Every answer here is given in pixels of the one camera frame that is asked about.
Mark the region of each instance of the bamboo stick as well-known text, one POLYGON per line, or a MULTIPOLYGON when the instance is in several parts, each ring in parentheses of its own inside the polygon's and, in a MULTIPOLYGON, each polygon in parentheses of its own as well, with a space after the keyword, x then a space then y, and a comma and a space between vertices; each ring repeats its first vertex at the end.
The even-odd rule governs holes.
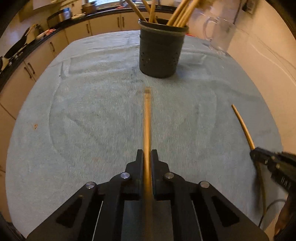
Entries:
POLYGON ((174 27, 177 26, 178 22, 180 21, 180 19, 182 18, 183 14, 185 13, 186 8, 188 7, 189 3, 190 3, 190 1, 188 1, 188 2, 186 3, 186 5, 182 8, 180 14, 177 16, 175 22, 173 23, 173 26, 174 26, 174 27))
POLYGON ((152 175, 151 175, 151 88, 145 88, 144 97, 144 204, 145 204, 145 241, 153 241, 152 219, 152 175))
POLYGON ((186 3, 190 2, 190 0, 183 0, 177 9, 174 11, 173 15, 171 16, 170 20, 167 22, 167 25, 172 26, 175 22, 176 18, 178 17, 179 13, 182 11, 186 3))
POLYGON ((141 14, 140 10, 134 5, 134 3, 131 0, 126 0, 126 2, 129 4, 129 6, 134 10, 134 12, 138 15, 138 17, 142 20, 147 22, 147 20, 144 18, 144 16, 141 14))
MULTIPOLYGON (((149 6, 149 4, 146 2, 146 0, 142 0, 142 2, 143 2, 144 6, 145 6, 145 8, 147 10, 147 13, 149 13, 149 15, 150 15, 150 6, 149 6)), ((155 16, 154 16, 153 22, 158 23, 155 16)))
MULTIPOLYGON (((239 114, 238 110, 236 109, 236 107, 232 104, 231 105, 235 115, 237 116, 242 129, 244 131, 244 134, 247 138, 248 144, 250 146, 250 150, 254 150, 255 149, 255 145, 254 142, 252 140, 252 137, 248 131, 248 128, 246 127, 244 120, 242 119, 241 115, 239 114)), ((258 174, 258 178, 259 178, 259 183, 260 183, 260 187, 261 187, 261 193, 262 193, 262 206, 263 206, 263 215, 266 214, 266 193, 265 193, 265 186, 264 186, 264 181, 263 181, 263 176, 262 176, 262 170, 261 170, 261 166, 260 163, 255 162, 255 167, 257 169, 257 174, 258 174)))
POLYGON ((155 0, 152 0, 148 22, 153 23, 154 18, 155 18, 155 0))
POLYGON ((197 7, 199 4, 200 0, 193 0, 189 7, 186 9, 185 13, 183 14, 182 18, 180 19, 179 23, 177 24, 176 27, 184 27, 189 20, 191 14, 193 13, 194 9, 197 7))

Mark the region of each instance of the frying pan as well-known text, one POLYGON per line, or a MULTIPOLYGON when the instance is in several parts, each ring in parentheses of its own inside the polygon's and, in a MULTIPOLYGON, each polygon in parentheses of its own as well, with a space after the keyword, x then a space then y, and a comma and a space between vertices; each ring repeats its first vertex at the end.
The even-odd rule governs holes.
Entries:
POLYGON ((19 41, 17 41, 4 55, 5 58, 10 59, 12 58, 26 43, 27 41, 27 35, 29 34, 30 28, 27 28, 23 36, 19 41))

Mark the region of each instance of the tablecloth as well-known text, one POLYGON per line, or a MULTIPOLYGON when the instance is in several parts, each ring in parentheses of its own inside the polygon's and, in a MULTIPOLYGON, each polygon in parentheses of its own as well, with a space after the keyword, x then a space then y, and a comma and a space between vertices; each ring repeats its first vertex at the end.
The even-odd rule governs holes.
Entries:
MULTIPOLYGON (((106 182, 135 160, 143 143, 145 86, 152 88, 152 148, 160 160, 187 181, 207 180, 259 222, 256 170, 231 108, 237 107, 256 146, 281 151, 276 124, 256 86, 233 58, 190 36, 176 73, 149 77, 139 70, 139 31, 126 31, 68 45, 19 112, 6 189, 12 221, 25 237, 86 182, 106 182)), ((269 204, 284 192, 263 171, 269 204)), ((269 210, 266 224, 279 209, 269 210)), ((157 240, 172 240, 171 231, 164 231, 169 229, 165 212, 156 215, 154 222, 163 230, 157 240)), ((125 222, 135 217, 132 205, 127 206, 125 222)), ((123 233, 123 240, 137 239, 123 233)))

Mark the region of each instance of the bucket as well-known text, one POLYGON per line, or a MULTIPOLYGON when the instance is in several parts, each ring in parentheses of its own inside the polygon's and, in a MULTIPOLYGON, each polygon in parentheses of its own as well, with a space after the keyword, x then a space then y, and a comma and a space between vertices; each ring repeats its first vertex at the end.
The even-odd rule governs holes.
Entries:
POLYGON ((141 27, 139 66, 146 75, 166 78, 176 71, 188 26, 184 28, 167 26, 168 20, 161 18, 157 21, 158 23, 148 23, 139 20, 141 27))

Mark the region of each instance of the cabinet door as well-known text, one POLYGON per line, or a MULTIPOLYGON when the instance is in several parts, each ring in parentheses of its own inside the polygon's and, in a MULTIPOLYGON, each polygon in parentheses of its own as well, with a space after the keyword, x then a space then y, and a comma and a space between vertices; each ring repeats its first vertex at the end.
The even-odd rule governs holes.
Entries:
POLYGON ((120 14, 111 14, 89 20, 93 35, 121 31, 120 14))
POLYGON ((157 12, 155 13, 157 18, 162 18, 162 19, 170 19, 172 16, 172 13, 166 13, 166 12, 157 12))
POLYGON ((134 12, 125 12, 121 14, 121 26, 123 31, 139 30, 139 17, 134 12))
POLYGON ((26 59, 25 64, 37 81, 46 67, 53 61, 54 55, 49 46, 49 41, 34 50, 26 59))
POLYGON ((49 40, 49 47, 56 57, 64 48, 68 46, 68 40, 64 30, 61 30, 54 36, 52 36, 49 40))
POLYGON ((0 106, 0 212, 6 221, 10 221, 10 215, 6 200, 5 167, 7 150, 14 125, 14 118, 12 118, 11 115, 8 114, 2 106, 0 106))
POLYGON ((72 25, 65 29, 66 36, 69 44, 75 40, 83 39, 91 36, 91 28, 89 21, 84 21, 75 25, 72 25))
POLYGON ((2 89, 0 104, 15 119, 34 84, 35 80, 28 71, 28 67, 21 63, 2 89))

